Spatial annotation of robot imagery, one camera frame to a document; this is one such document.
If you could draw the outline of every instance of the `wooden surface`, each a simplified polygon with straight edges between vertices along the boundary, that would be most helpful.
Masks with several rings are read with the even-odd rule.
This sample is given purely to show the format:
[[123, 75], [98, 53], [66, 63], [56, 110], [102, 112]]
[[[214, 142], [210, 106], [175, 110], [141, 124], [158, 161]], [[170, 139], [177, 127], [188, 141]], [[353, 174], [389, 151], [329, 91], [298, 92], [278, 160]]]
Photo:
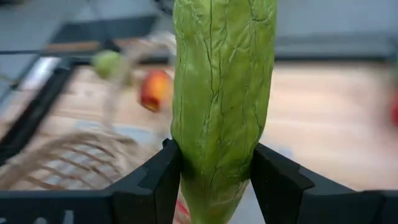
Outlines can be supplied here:
[[[368, 63], [278, 63], [261, 142], [348, 187], [398, 189], [398, 132], [387, 117], [388, 72]], [[101, 121], [105, 87], [89, 67], [78, 69], [29, 148], [71, 131], [78, 121]], [[31, 96], [31, 91], [17, 94], [3, 126]], [[121, 94], [115, 123], [145, 129], [159, 125], [137, 104], [134, 88]]]
[[[114, 39], [114, 43], [120, 47], [126, 47], [131, 44], [134, 39], [126, 38], [126, 39]], [[84, 52], [96, 50], [100, 47], [100, 43], [98, 41], [86, 41], [86, 42], [77, 42], [77, 43], [66, 43], [66, 44], [49, 44], [46, 46], [44, 51], [46, 53], [59, 53], [59, 52]]]

